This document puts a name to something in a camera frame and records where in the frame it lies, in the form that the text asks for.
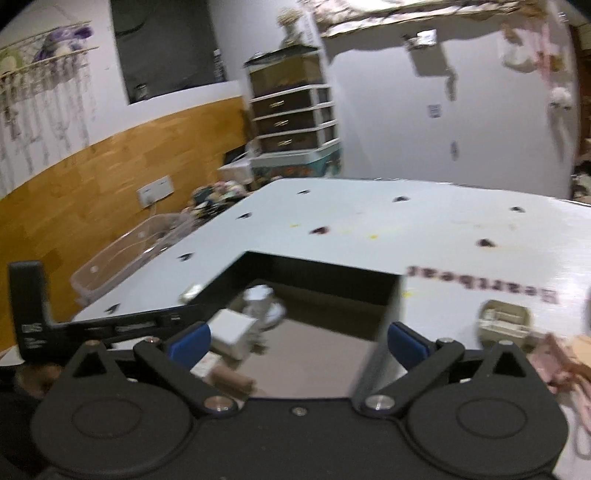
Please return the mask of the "person's left hand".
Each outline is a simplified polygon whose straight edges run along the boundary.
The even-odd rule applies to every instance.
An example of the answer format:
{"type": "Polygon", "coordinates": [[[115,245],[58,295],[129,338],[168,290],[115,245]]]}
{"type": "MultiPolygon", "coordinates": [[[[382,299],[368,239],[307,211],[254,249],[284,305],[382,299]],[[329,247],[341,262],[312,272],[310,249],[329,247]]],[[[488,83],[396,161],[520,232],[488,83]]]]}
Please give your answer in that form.
{"type": "Polygon", "coordinates": [[[16,384],[29,396],[41,400],[61,375],[58,365],[19,365],[15,374],[16,384]]]}

